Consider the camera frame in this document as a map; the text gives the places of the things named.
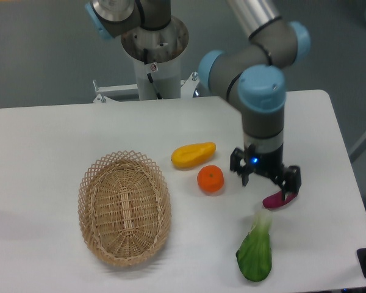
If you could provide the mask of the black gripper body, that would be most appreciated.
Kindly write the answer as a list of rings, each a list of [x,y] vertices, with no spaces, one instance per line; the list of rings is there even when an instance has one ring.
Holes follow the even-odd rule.
[[[298,193],[301,187],[301,170],[297,165],[283,164],[283,146],[260,152],[255,144],[244,149],[235,148],[230,155],[229,169],[241,178],[244,171],[270,179],[275,185],[286,186],[288,193]]]

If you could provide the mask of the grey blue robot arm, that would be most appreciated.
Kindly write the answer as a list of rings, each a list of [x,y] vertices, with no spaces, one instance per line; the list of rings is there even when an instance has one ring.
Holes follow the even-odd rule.
[[[244,184],[255,173],[279,186],[263,201],[274,209],[291,202],[301,187],[300,168],[283,163],[282,69],[309,53],[310,35],[302,24],[284,21],[272,1],[230,1],[229,6],[249,45],[236,54],[207,53],[199,63],[199,81],[241,113],[244,147],[232,152],[230,169]],[[185,24],[171,14],[170,1],[90,1],[85,9],[102,38],[121,38],[134,63],[140,99],[181,97],[180,57],[189,37]]]

